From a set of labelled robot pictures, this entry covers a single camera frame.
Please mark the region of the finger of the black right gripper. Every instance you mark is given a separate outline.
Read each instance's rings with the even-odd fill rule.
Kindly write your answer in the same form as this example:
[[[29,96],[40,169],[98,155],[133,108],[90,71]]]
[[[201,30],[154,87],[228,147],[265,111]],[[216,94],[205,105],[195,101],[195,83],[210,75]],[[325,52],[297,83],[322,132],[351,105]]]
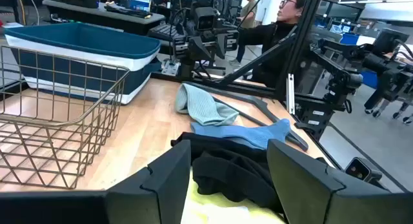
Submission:
[[[207,48],[199,36],[194,36],[189,39],[188,50],[190,52],[190,58],[195,61],[207,59]]]
[[[227,36],[225,34],[218,34],[216,36],[216,56],[218,56],[221,59],[225,58],[225,47],[227,45]]]

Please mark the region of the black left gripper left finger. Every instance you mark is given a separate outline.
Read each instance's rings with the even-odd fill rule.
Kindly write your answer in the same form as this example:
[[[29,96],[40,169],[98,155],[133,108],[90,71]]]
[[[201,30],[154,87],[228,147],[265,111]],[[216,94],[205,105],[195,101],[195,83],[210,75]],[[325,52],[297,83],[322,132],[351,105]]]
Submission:
[[[180,224],[190,160],[190,141],[184,140],[110,187],[105,196],[109,224]]]

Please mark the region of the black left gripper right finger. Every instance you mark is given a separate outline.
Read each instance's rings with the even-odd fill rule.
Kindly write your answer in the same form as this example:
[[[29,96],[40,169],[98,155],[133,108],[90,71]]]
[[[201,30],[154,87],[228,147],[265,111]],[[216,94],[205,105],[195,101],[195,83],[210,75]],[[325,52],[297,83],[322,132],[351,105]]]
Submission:
[[[268,164],[290,224],[391,224],[386,190],[330,167],[276,139]]]

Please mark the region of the yellow cloth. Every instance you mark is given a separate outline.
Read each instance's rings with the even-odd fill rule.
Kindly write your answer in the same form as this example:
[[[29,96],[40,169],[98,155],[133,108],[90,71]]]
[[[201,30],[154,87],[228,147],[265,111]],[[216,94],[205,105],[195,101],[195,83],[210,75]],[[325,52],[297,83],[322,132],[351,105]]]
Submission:
[[[280,215],[248,199],[233,202],[221,193],[201,195],[197,189],[190,175],[181,224],[286,224]]]

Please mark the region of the mint ribbed cloth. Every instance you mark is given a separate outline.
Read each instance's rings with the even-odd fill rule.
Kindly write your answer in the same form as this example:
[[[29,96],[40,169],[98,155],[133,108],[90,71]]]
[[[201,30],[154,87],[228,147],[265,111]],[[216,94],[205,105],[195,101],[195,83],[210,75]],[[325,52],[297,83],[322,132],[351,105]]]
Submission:
[[[231,125],[239,112],[222,103],[218,103],[206,91],[182,83],[176,94],[175,111],[188,114],[200,125],[222,126]]]

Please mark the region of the black cloth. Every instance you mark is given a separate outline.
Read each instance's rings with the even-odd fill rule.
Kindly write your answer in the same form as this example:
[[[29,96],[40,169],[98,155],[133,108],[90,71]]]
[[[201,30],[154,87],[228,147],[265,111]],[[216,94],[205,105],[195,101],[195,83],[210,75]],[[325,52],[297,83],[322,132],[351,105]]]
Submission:
[[[193,180],[202,195],[221,193],[228,200],[250,200],[261,208],[284,213],[268,162],[226,150],[204,151],[192,160]]]
[[[191,145],[191,160],[198,158],[205,150],[228,150],[250,158],[256,163],[267,163],[266,150],[251,148],[246,145],[233,142],[231,140],[202,136],[194,133],[183,132],[177,139],[170,141],[170,145],[174,147],[183,140],[189,140]]]

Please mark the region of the light blue cloth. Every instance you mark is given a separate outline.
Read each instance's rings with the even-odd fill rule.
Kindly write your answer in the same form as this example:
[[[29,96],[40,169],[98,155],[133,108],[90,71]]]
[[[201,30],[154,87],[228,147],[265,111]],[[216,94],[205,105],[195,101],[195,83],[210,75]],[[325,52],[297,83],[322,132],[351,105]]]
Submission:
[[[202,126],[199,123],[191,123],[191,129],[193,133],[198,135],[224,138],[251,148],[266,150],[270,139],[277,139],[285,143],[290,132],[290,121],[281,119],[272,125],[254,128],[237,125]]]

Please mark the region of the white power supply box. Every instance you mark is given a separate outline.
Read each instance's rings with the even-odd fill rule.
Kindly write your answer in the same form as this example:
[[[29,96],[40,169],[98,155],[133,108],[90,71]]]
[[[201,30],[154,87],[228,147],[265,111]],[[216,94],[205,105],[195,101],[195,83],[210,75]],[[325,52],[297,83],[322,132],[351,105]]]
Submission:
[[[179,72],[179,67],[179,61],[164,59],[161,64],[161,73],[168,76],[176,76]]]

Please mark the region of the grey clothes hanger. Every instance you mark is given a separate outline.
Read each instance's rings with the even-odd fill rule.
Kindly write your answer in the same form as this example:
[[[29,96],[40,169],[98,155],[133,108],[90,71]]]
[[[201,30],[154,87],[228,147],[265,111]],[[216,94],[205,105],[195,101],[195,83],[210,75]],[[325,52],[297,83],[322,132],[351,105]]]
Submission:
[[[201,90],[204,90],[206,92],[211,92],[213,94],[217,94],[220,96],[224,96],[224,97],[228,97],[228,98],[232,98],[232,99],[236,99],[238,101],[243,101],[246,103],[250,103],[251,105],[254,105],[262,114],[264,114],[269,120],[271,120],[271,122],[273,123],[277,123],[280,121],[280,119],[275,116],[273,113],[271,113],[271,111],[268,109],[268,104],[254,96],[250,96],[250,95],[243,95],[243,94],[238,94],[235,92],[228,92],[228,91],[224,91],[224,90],[219,90],[217,88],[212,88],[212,87],[208,87],[205,85],[200,85],[197,83],[193,83],[193,82],[189,82],[189,81],[184,81],[184,84],[188,84],[188,85],[192,85],[196,88],[200,88]],[[266,126],[266,124],[264,124],[263,122],[259,121],[258,119],[249,116],[248,114],[246,114],[245,112],[240,111],[239,109],[229,105],[228,103],[225,103],[224,101],[213,97],[214,101],[221,103],[223,105],[226,105],[232,109],[234,109],[236,112],[238,112],[242,117],[248,119],[249,121],[263,127]],[[288,135],[286,136],[286,139],[289,142],[292,142],[294,144],[296,144],[301,150],[303,151],[307,151],[309,148],[308,143],[301,137],[299,136],[297,133],[295,133],[292,129],[290,129]]]

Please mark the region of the black yellow-edged gloves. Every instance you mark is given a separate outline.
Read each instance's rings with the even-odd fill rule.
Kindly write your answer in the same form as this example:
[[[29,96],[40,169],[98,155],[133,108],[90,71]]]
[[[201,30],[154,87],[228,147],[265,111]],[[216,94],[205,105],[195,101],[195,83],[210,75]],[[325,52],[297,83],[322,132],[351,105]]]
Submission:
[[[140,17],[143,19],[149,19],[150,17],[152,17],[152,14],[150,12],[147,12],[144,10],[130,10],[130,9],[125,9],[125,8],[116,8],[116,7],[108,6],[108,5],[105,5],[104,9],[108,12],[131,15],[131,16]]]

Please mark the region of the grey desk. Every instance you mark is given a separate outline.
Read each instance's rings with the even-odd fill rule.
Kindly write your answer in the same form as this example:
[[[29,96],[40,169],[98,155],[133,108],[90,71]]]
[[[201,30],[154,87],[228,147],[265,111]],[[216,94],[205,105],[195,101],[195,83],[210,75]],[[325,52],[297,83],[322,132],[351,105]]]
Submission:
[[[148,31],[165,20],[165,16],[153,13],[148,19],[126,14],[108,12],[104,4],[98,8],[85,8],[70,5],[56,0],[43,0],[43,5],[50,14],[56,14],[61,19],[79,21],[93,25],[120,29],[124,32],[145,36]]]

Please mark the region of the blue and white plastic bin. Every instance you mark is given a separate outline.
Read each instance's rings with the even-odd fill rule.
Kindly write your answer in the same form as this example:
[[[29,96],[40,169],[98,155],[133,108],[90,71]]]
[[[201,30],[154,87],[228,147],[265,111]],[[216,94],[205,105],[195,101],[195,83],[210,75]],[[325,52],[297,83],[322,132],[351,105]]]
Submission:
[[[0,89],[22,82],[59,96],[127,105],[145,86],[161,43],[84,23],[19,26],[0,46]]]

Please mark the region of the silver metal bracket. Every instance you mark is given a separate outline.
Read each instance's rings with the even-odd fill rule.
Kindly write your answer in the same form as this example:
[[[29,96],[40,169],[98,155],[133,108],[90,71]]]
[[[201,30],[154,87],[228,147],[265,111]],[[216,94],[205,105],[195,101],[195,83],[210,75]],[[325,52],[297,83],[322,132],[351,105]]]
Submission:
[[[287,102],[288,113],[294,115],[296,112],[296,106],[295,106],[294,75],[293,74],[287,74],[286,102]]]

